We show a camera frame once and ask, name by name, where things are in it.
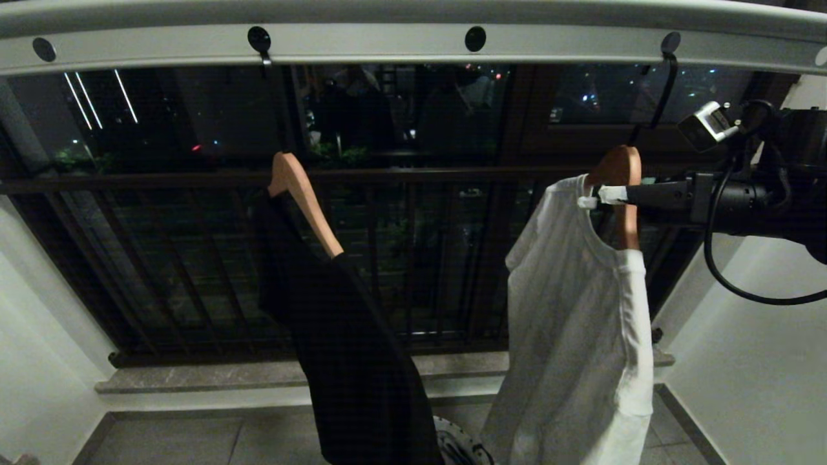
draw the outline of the white t-shirt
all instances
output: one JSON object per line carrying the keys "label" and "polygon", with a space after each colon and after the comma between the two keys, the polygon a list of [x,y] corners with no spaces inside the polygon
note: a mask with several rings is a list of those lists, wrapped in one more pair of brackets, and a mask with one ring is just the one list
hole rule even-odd
{"label": "white t-shirt", "polygon": [[586,176],[546,189],[505,259],[509,358],[482,439],[498,462],[630,465],[652,414],[643,254],[615,250],[577,206]]}

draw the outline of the wooden hanger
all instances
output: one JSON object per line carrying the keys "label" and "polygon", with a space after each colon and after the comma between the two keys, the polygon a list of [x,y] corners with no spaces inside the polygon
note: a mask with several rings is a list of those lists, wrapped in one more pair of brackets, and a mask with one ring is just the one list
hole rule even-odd
{"label": "wooden hanger", "polygon": [[267,191],[273,198],[284,191],[289,191],[293,200],[299,205],[302,214],[310,223],[310,227],[322,243],[327,256],[334,258],[344,252],[342,245],[333,235],[333,230],[324,219],[322,208],[318,205],[313,186],[310,184],[307,173],[302,164],[292,153],[279,152],[273,156],[273,178]]}
{"label": "wooden hanger", "polygon": [[[617,146],[609,150],[600,163],[586,176],[586,190],[597,185],[640,185],[640,153],[630,146]],[[638,237],[638,207],[615,205],[615,232],[620,249],[640,250]]]}

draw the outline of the black clothing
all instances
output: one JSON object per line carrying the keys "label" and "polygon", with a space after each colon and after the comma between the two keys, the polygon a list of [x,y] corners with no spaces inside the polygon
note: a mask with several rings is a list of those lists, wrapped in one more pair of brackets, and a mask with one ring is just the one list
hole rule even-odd
{"label": "black clothing", "polygon": [[256,205],[259,305],[289,328],[310,386],[322,454],[340,464],[441,464],[416,366],[344,254],[319,260],[286,209]]}

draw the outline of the black hook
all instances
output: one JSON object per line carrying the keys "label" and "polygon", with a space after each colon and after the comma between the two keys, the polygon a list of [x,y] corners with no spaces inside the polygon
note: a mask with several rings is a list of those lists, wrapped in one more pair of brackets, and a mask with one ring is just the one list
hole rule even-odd
{"label": "black hook", "polygon": [[[672,88],[675,87],[675,78],[677,77],[677,57],[675,56],[675,50],[681,44],[681,33],[680,32],[670,32],[667,34],[666,37],[663,38],[663,42],[661,42],[661,54],[663,55],[663,59],[669,62],[669,77],[667,78],[667,84],[663,88],[663,93],[661,94],[661,100],[657,103],[657,108],[655,109],[655,114],[652,116],[652,122],[649,123],[649,129],[654,129],[657,127],[657,124],[661,121],[661,116],[663,115],[663,110],[667,106],[667,102],[669,101],[669,96],[672,95]],[[643,68],[642,74],[646,74],[649,72],[649,66],[645,66]],[[634,129],[632,130],[632,135],[629,137],[629,143],[627,146],[634,146],[634,143],[638,140],[638,135],[640,134],[640,130],[643,128],[643,124],[636,124]]]}
{"label": "black hook", "polygon": [[261,77],[267,79],[267,68],[273,65],[273,60],[270,59],[270,53],[268,53],[272,43],[270,33],[264,27],[253,26],[247,32],[247,42],[261,55]]}

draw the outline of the gray floor tile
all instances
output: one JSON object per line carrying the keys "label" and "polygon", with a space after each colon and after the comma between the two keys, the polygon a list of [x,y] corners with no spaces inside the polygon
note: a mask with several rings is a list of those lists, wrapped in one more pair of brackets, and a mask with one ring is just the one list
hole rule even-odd
{"label": "gray floor tile", "polygon": [[644,448],[656,448],[661,446],[661,439],[655,434],[655,429],[649,425],[649,430],[646,432],[646,442],[643,443]]}
{"label": "gray floor tile", "polygon": [[230,465],[327,465],[313,414],[249,418]]}
{"label": "gray floor tile", "polygon": [[459,425],[474,438],[480,437],[480,430],[491,410],[491,404],[439,405],[431,409],[433,414]]}
{"label": "gray floor tile", "polygon": [[89,465],[226,465],[241,419],[118,421]]}
{"label": "gray floor tile", "polygon": [[663,448],[646,448],[640,457],[640,465],[675,465]]}
{"label": "gray floor tile", "polygon": [[664,449],[675,465],[709,465],[694,444],[677,444]]}
{"label": "gray floor tile", "polygon": [[652,413],[651,425],[655,430],[655,434],[657,434],[657,437],[661,440],[661,444],[669,445],[691,442],[686,431],[678,424],[671,411],[669,411],[663,403],[663,400],[661,400],[661,396],[657,394],[654,396],[653,407],[654,412]]}

